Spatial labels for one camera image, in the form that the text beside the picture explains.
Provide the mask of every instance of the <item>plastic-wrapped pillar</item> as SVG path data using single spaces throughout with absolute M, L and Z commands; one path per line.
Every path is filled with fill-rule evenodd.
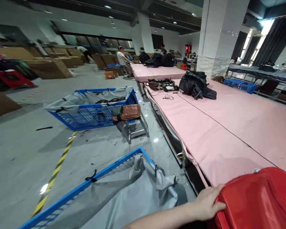
M 149 17 L 142 12 L 138 12 L 139 24 L 141 27 L 141 35 L 144 51 L 146 53 L 154 53 L 152 32 L 149 25 Z
M 197 71 L 224 76 L 249 0 L 204 0 Z

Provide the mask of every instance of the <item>blue plastic crate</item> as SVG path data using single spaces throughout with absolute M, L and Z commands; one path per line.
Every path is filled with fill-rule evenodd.
M 120 64 L 108 64 L 107 67 L 121 67 Z
M 223 84 L 227 85 L 229 87 L 236 88 L 236 89 L 241 90 L 241 91 L 245 91 L 249 94 L 252 94 L 257 87 L 256 84 L 249 83 L 249 82 L 243 81 L 243 80 L 238 80 L 238 79 L 225 79 Z
M 93 178 L 100 179 L 102 176 L 111 172 L 121 164 L 126 163 L 129 159 L 131 159 L 138 153 L 142 153 L 149 163 L 155 165 L 154 162 L 149 158 L 145 150 L 142 147 L 139 147 L 134 151 L 130 152 L 129 154 L 127 154 L 126 156 L 122 157 L 121 159 L 117 160 L 113 164 L 109 165 L 107 168 L 103 169 L 99 173 L 97 173 Z M 48 223 L 54 221 L 56 217 L 58 217 L 59 214 L 62 213 L 63 210 L 66 209 L 66 207 L 68 207 L 71 204 L 70 203 L 71 201 L 73 201 L 82 191 L 84 191 L 91 185 L 93 185 L 93 183 L 90 180 L 83 182 L 81 185 L 79 185 L 78 187 L 70 191 L 68 194 L 63 196 L 60 200 L 52 204 L 50 207 L 40 212 L 39 214 L 35 215 L 33 218 L 31 218 L 25 224 L 20 226 L 18 229 L 45 228 Z
M 106 90 L 114 91 L 115 88 L 100 88 L 100 89 L 87 89 L 77 90 L 82 94 L 86 91 L 90 92 L 103 92 Z M 112 110 L 118 106 L 126 106 L 131 104 L 138 104 L 135 91 L 132 89 L 128 94 L 126 100 L 115 103 L 110 106 L 103 106 L 101 104 L 86 104 L 80 105 L 77 113 L 55 113 L 49 111 L 54 117 L 60 120 L 63 124 L 69 127 L 72 131 L 93 129 L 98 127 L 113 126 Z

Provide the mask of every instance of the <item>white t-shirt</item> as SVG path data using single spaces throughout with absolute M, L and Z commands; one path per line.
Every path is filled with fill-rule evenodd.
M 117 57 L 118 57 L 118 61 L 120 63 L 120 65 L 126 65 L 124 54 L 122 52 L 117 52 Z
M 88 51 L 88 49 L 84 48 L 83 46 L 77 46 L 76 48 L 81 52 Z

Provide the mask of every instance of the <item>yellow and black hazard tape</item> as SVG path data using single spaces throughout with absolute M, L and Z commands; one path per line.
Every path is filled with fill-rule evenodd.
M 102 83 L 104 82 L 105 79 L 106 79 L 106 77 L 104 76 L 104 78 L 102 79 L 102 81 L 101 81 L 101 83 L 99 84 L 99 87 L 98 87 L 98 88 L 101 87 L 101 85 L 102 85 Z
M 48 198 L 49 190 L 51 189 L 51 187 L 54 184 L 54 181 L 55 181 L 55 179 L 57 177 L 57 174 L 59 173 L 61 165 L 63 164 L 63 162 L 64 162 L 64 160 L 65 160 L 65 158 L 67 156 L 67 153 L 68 153 L 68 151 L 69 151 L 69 149 L 71 147 L 72 142 L 74 141 L 74 137 L 75 137 L 76 134 L 77 134 L 77 131 L 75 131 L 72 134 L 72 136 L 71 136 L 71 138 L 70 138 L 70 140 L 69 140 L 69 142 L 68 142 L 68 144 L 67 144 L 67 146 L 66 146 L 66 148 L 64 150 L 64 153 L 61 155 L 61 157 L 60 157 L 60 159 L 58 161 L 58 164 L 56 165 L 56 167 L 54 169 L 54 172 L 53 172 L 53 174 L 52 174 L 52 176 L 51 176 L 51 178 L 50 178 L 50 180 L 48 182 L 48 186 L 46 188 L 46 191 L 44 192 L 44 194 L 42 194 L 42 196 L 41 196 L 41 198 L 40 198 L 40 200 L 39 200 L 39 202 L 37 204 L 37 207 L 36 207 L 32 217 L 34 217 L 35 215 L 37 215 L 38 213 L 41 212 L 41 210 L 42 210 L 42 208 L 44 206 L 44 203 L 45 203 L 45 201 Z

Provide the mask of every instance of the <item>red suitcase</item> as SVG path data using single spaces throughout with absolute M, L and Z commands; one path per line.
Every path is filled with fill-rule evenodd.
M 216 201 L 220 229 L 286 229 L 286 172 L 269 167 L 228 182 Z

